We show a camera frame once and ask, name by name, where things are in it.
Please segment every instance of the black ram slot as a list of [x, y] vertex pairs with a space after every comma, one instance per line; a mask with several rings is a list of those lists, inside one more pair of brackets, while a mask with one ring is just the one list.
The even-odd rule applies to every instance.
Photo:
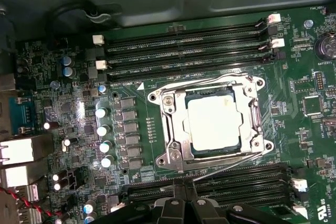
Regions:
[[107, 49], [107, 52], [118, 51], [119, 47], [132, 47], [134, 45], [139, 44], [161, 42], [167, 39], [186, 39], [192, 37], [216, 35], [221, 33], [238, 33], [238, 32], [248, 32], [258, 30], [260, 30], [259, 27], [256, 27], [255, 24], [251, 23], [251, 24], [242, 24], [242, 25], [225, 26], [225, 27], [185, 30], [185, 31], [179, 31], [177, 33], [149, 35], [137, 38], [128, 38], [117, 40], [111, 43], [112, 46], [109, 49]]
[[[148, 64], [155, 62], [155, 66], [159, 65], [169, 65], [174, 63], [183, 63], [187, 60], [196, 61], [196, 60], [211, 60], [211, 59], [218, 59], [224, 57], [240, 57], [245, 55], [253, 55], [253, 54], [260, 54], [259, 47], [248, 47], [248, 48], [238, 48], [234, 51], [232, 49], [225, 49], [219, 51], [212, 51], [212, 52], [195, 52], [193, 54], [181, 54], [162, 57], [162, 58], [152, 58], [146, 60], [139, 60], [139, 61], [130, 61], [130, 62], [123, 62], [123, 63], [114, 63], [111, 65], [112, 70], [110, 72], [115, 71], [123, 71], [123, 70], [132, 70], [132, 69], [139, 69], [141, 67], [148, 68]], [[136, 68], [130, 68], [130, 64], [136, 64]]]
[[178, 76], [181, 74], [191, 74], [191, 73], [198, 73], [198, 72], [205, 72], [205, 71], [215, 71], [215, 70], [222, 70], [227, 68], [241, 68], [247, 67], [251, 65], [261, 65], [270, 63], [273, 61], [274, 58], [272, 56], [266, 57], [258, 57], [253, 59], [246, 59], [246, 60], [237, 60], [237, 61], [230, 61], [228, 63], [211, 63], [211, 64], [204, 64], [198, 66], [186, 66], [180, 67], [179, 69], [165, 69], [155, 72], [146, 72], [146, 73], [126, 73], [125, 75], [121, 74], [120, 76], [108, 76], [108, 80], [111, 82], [122, 82], [122, 81], [135, 81], [135, 80], [144, 80], [144, 79], [151, 79], [151, 78], [158, 78], [158, 77], [168, 77], [168, 76]]

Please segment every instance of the integrated circuit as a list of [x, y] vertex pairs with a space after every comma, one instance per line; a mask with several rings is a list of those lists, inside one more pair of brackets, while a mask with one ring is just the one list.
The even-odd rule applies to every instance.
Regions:
[[319, 95], [304, 97], [303, 112], [305, 116], [312, 116], [321, 114], [323, 111], [323, 104]]
[[133, 98], [128, 98], [128, 99], [123, 99], [120, 101], [121, 107], [122, 108], [129, 108], [134, 106], [134, 99]]
[[126, 136], [126, 144], [138, 144], [139, 143], [139, 135], [132, 135], [132, 136]]

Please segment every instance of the chip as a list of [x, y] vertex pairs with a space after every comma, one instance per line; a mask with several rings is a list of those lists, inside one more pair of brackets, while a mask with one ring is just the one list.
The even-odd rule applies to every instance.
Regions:
[[139, 147], [132, 147], [127, 149], [128, 157], [139, 157], [140, 156], [140, 148]]
[[323, 110], [323, 104], [319, 95], [313, 95], [311, 97], [305, 97], [303, 99], [303, 111], [305, 116], [321, 114]]
[[61, 110], [64, 113], [71, 112], [71, 103], [70, 102], [65, 102], [61, 105]]
[[51, 99], [47, 98], [47, 99], [43, 99], [42, 101], [42, 106], [45, 107], [51, 107], [52, 106], [52, 101]]
[[106, 202], [106, 196], [105, 195], [98, 195], [96, 197], [97, 203], [102, 204]]
[[85, 81], [88, 81], [89, 80], [89, 77], [86, 73], [82, 73], [80, 76], [79, 76], [79, 81], [80, 82], [85, 82]]
[[129, 162], [130, 169], [140, 169], [142, 167], [142, 159], [140, 158], [131, 159]]
[[86, 133], [86, 134], [93, 133], [92, 125], [85, 125], [84, 126], [84, 133]]
[[122, 113], [122, 117], [124, 120], [131, 120], [136, 118], [135, 111], [127, 111]]
[[129, 107], [134, 106], [134, 99], [133, 98], [124, 99], [124, 100], [121, 100], [120, 102], [121, 102], [121, 106], [123, 108], [129, 108]]
[[79, 163], [79, 156], [72, 156], [71, 157], [71, 162], [72, 163]]
[[118, 110], [118, 109], [121, 109], [121, 103], [120, 102], [116, 102], [112, 105], [112, 107], [115, 109], [115, 110]]
[[124, 130], [126, 133], [128, 132], [134, 132], [138, 130], [138, 124], [137, 123], [127, 123], [124, 125]]
[[127, 136], [126, 137], [127, 144], [138, 144], [139, 143], [139, 135]]
[[103, 188], [106, 185], [106, 178], [96, 178], [95, 182], [96, 186]]
[[84, 91], [82, 92], [82, 94], [83, 94], [84, 97], [87, 97], [87, 96], [90, 95], [90, 90], [84, 90]]

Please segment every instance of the solid capacitor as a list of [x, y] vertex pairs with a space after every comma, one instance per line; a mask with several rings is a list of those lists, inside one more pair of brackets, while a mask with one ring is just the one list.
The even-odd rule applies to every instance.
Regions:
[[110, 126], [108, 125], [102, 125], [97, 129], [97, 134], [99, 136], [105, 136], [109, 132], [110, 132]]
[[104, 168], [109, 168], [113, 162], [114, 158], [111, 155], [107, 155], [101, 160], [101, 166]]
[[112, 148], [112, 143], [110, 141], [104, 141], [99, 145], [99, 150], [103, 153], [107, 153]]
[[60, 181], [61, 179], [64, 179], [68, 175], [68, 171], [63, 169], [60, 170], [58, 173], [55, 173], [53, 175], [53, 181]]
[[43, 128], [45, 130], [54, 130], [54, 129], [58, 129], [59, 128], [59, 122], [46, 122], [43, 125]]
[[71, 67], [65, 67], [63, 69], [63, 75], [65, 77], [73, 78], [76, 76], [76, 70]]
[[72, 67], [75, 64], [75, 62], [69, 56], [62, 57], [61, 63], [66, 67]]
[[97, 218], [96, 212], [92, 212], [86, 216], [86, 218], [84, 219], [84, 224], [93, 222], [94, 220], [96, 220], [96, 218]]
[[83, 212], [86, 214], [90, 214], [94, 211], [96, 208], [96, 203], [93, 200], [88, 200], [86, 201], [84, 207], [83, 207]]
[[104, 116], [107, 115], [107, 113], [108, 113], [107, 109], [105, 109], [105, 108], [99, 108], [99, 109], [96, 110], [96, 117], [103, 118]]
[[78, 138], [76, 138], [76, 137], [66, 138], [66, 139], [64, 139], [63, 143], [66, 147], [69, 147], [70, 145], [77, 144], [78, 143]]

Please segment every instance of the connector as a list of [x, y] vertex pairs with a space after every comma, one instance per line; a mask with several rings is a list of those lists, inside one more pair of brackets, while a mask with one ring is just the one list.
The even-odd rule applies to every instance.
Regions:
[[0, 172], [3, 187], [27, 186], [48, 174], [48, 161], [44, 158], [24, 165], [5, 168]]
[[48, 180], [43, 177], [35, 183], [28, 186], [18, 186], [14, 188], [15, 193], [21, 197], [26, 198], [28, 201], [40, 201], [45, 199], [48, 194]]
[[18, 211], [20, 224], [40, 224], [45, 220], [43, 214], [33, 208], [24, 208]]
[[298, 191], [307, 191], [308, 185], [305, 179], [292, 178], [293, 187]]
[[97, 70], [106, 70], [107, 62], [105, 60], [96, 60], [96, 69]]
[[92, 35], [93, 44], [101, 46], [104, 45], [104, 36], [102, 35]]
[[274, 23], [281, 22], [281, 15], [279, 13], [271, 14], [267, 17], [267, 24], [271, 25]]
[[3, 166], [37, 161], [54, 152], [50, 133], [0, 142]]
[[301, 214], [302, 216], [304, 216], [308, 220], [308, 212], [307, 212], [305, 207], [294, 204], [293, 210], [295, 212]]

